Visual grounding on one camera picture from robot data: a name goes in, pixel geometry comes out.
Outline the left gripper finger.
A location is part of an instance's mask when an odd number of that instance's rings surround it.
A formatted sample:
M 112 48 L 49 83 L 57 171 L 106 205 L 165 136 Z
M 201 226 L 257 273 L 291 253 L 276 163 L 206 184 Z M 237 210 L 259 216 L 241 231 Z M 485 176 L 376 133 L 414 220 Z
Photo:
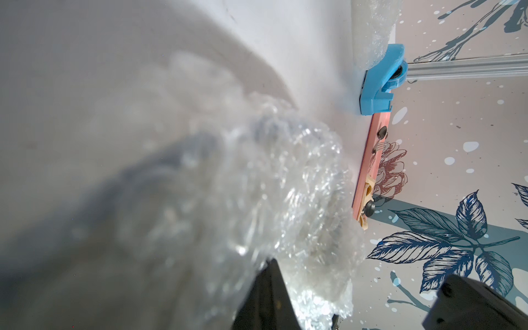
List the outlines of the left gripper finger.
M 232 328 L 301 329 L 276 259 L 269 260 L 256 277 L 246 301 L 236 314 Z

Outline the black ladle spoon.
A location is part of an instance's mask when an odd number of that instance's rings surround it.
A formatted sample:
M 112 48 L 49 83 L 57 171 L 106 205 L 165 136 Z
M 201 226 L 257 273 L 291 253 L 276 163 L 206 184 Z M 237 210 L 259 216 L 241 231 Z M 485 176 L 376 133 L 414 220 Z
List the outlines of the black ladle spoon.
M 376 205 L 373 200 L 368 201 L 362 209 L 362 215 L 372 217 L 375 214 Z

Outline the blue tape dispenser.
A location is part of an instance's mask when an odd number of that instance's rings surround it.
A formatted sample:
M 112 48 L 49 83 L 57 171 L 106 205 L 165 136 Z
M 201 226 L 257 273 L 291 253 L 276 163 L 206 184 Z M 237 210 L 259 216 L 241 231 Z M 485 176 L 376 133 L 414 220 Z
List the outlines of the blue tape dispenser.
M 360 94 L 360 113 L 364 116 L 390 113 L 392 91 L 404 84 L 408 63 L 403 44 L 389 44 L 383 59 L 366 71 Z

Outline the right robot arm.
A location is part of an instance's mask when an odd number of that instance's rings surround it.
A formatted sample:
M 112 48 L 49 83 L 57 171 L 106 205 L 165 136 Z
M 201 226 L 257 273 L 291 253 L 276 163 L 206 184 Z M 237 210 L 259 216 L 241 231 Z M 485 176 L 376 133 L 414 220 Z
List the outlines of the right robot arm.
M 422 322 L 424 329 L 526 329 L 527 315 L 491 287 L 448 276 Z

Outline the pink tray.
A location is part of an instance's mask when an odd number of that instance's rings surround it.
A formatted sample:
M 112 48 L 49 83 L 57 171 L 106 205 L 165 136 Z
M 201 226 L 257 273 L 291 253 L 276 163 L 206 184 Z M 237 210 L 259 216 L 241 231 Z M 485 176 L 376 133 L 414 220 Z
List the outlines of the pink tray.
M 360 187 L 364 184 L 364 180 L 367 175 L 371 176 L 376 183 L 376 178 L 378 176 L 378 169 L 382 157 L 382 151 L 384 150 L 384 145 L 386 138 L 379 140 L 377 137 L 378 130 L 383 127 L 389 127 L 391 115 L 386 113 L 374 114 L 371 116 L 370 128 L 368 131 L 367 141 L 364 147 L 364 153 L 360 165 L 360 172 L 357 180 L 356 192 L 353 198 L 353 217 L 356 221 L 358 216 L 357 206 L 360 203 Z

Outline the clear bubble wrap sheet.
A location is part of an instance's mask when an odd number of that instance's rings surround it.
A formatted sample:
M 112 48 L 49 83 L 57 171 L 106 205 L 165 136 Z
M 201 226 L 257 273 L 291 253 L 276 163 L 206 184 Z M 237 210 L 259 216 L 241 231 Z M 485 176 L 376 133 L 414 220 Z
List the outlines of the clear bubble wrap sheet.
M 175 140 L 1 249 L 2 329 L 229 329 L 277 261 L 293 324 L 353 313 L 364 258 L 340 136 L 193 54 L 129 105 Z
M 401 6 L 400 0 L 351 1 L 353 60 L 359 69 L 370 70 L 383 59 Z

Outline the black spoon on tray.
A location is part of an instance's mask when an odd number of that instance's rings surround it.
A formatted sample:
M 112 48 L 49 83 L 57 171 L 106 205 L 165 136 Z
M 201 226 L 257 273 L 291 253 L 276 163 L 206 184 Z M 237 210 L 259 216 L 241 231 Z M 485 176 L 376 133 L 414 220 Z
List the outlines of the black spoon on tray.
M 381 127 L 381 128 L 378 130 L 378 132 L 377 132 L 377 137 L 378 137 L 378 139 L 379 139 L 379 140 L 383 140 L 383 139 L 385 139 L 386 136 L 387 136 L 387 131 L 388 131 L 387 126 L 383 126 L 383 127 Z

